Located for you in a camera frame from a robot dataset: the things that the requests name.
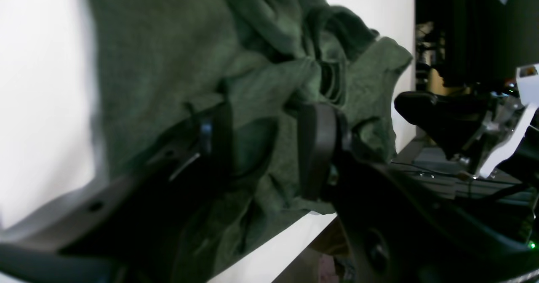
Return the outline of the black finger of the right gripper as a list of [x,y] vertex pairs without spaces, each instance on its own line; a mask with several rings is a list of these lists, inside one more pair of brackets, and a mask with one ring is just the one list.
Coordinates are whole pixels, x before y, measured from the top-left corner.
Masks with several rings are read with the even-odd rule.
[[394,101],[397,112],[424,130],[447,159],[459,155],[471,161],[479,160],[484,144],[475,133],[496,105],[497,98],[491,95],[442,96],[428,91],[407,91]]

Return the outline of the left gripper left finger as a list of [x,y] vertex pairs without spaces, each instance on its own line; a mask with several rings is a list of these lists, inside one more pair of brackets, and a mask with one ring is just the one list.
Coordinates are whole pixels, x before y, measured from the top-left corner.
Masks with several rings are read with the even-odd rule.
[[6,231],[1,272],[27,283],[169,283],[187,221],[230,180],[229,103],[173,126],[109,185],[62,195]]

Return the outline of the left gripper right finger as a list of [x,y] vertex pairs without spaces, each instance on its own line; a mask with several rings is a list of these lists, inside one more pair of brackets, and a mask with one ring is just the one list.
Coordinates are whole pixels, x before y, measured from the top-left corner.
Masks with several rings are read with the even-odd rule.
[[302,197],[330,202],[358,283],[537,283],[538,250],[504,237],[352,135],[339,110],[298,111]]

